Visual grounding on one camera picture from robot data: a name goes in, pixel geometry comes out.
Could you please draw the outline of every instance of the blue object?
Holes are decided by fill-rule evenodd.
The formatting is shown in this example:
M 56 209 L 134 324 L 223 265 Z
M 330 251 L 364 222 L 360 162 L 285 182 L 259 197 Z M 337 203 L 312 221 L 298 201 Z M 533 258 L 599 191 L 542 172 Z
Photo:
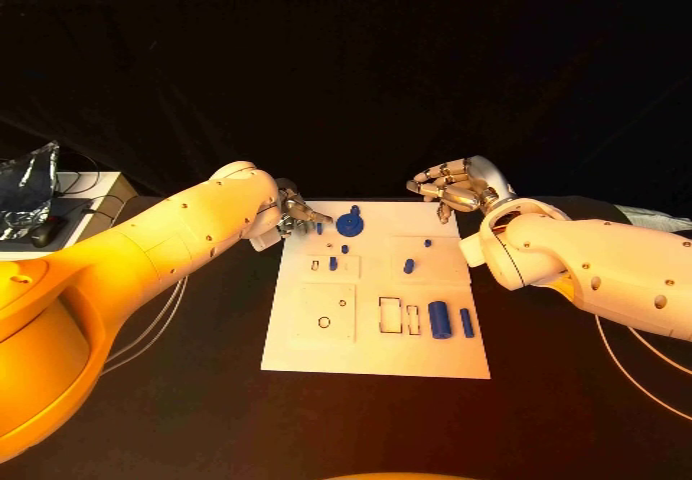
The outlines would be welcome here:
M 406 260 L 406 263 L 403 264 L 403 273 L 410 273 L 413 271 L 413 265 L 415 265 L 413 259 L 409 258 Z
M 464 326 L 465 338 L 472 338 L 474 335 L 472 335 L 471 315 L 465 308 L 462 308 L 459 312 L 461 312 L 461 325 Z
M 350 207 L 350 213 L 338 217 L 335 221 L 335 231 L 344 237 L 354 237 L 363 231 L 363 219 L 360 218 L 357 205 Z
M 432 338 L 438 340 L 451 337 L 449 315 L 446 314 L 446 304 L 444 302 L 432 302 L 428 304 L 429 328 L 432 330 Z

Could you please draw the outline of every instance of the crumpled foil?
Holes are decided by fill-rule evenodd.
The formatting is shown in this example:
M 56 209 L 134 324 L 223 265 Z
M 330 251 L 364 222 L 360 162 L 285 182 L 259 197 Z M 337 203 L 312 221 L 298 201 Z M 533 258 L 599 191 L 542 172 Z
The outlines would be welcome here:
M 57 142 L 0 161 L 0 240 L 15 240 L 47 218 L 56 182 Z

